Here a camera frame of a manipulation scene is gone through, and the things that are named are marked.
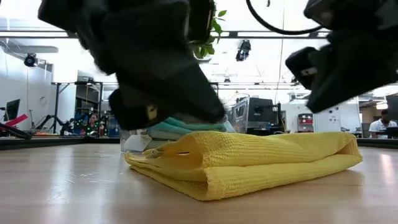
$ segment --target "wooden table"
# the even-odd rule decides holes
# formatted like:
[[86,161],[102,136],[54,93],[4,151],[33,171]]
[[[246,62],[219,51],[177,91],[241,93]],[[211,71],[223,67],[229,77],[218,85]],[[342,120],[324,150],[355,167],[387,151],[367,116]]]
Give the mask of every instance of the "wooden table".
[[398,223],[398,151],[321,179],[198,202],[128,169],[118,145],[0,152],[1,224]]

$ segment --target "desk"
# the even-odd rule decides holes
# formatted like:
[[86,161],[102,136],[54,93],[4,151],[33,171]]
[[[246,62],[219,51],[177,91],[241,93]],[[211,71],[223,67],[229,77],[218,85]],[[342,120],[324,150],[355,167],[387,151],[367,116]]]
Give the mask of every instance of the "desk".
[[117,144],[0,152],[0,223],[398,223],[398,151],[338,174],[198,202],[130,170]]

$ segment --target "security camera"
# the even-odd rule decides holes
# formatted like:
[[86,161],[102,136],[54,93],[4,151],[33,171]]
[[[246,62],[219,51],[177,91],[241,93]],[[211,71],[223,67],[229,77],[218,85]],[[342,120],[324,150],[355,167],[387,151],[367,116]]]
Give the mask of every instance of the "security camera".
[[39,64],[39,60],[36,58],[35,53],[28,53],[24,60],[24,64],[30,68],[34,68]]
[[249,56],[249,51],[251,50],[251,44],[249,40],[242,40],[238,47],[238,53],[236,54],[236,61],[242,62]]

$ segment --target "yellow towel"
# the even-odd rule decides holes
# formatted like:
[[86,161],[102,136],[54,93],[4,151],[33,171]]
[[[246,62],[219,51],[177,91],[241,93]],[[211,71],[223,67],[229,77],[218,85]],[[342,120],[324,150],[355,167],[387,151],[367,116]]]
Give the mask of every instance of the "yellow towel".
[[362,161],[356,138],[345,133],[259,137],[204,131],[185,135],[157,151],[163,152],[158,158],[126,154],[125,159],[132,169],[197,200],[218,200],[323,177]]

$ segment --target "computer monitor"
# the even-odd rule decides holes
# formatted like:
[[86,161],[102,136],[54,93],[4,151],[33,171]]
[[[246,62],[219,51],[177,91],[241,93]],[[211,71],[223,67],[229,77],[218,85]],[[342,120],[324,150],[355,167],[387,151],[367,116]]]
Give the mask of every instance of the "computer monitor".
[[20,99],[13,100],[7,103],[7,113],[4,115],[4,121],[10,121],[18,117],[19,102]]

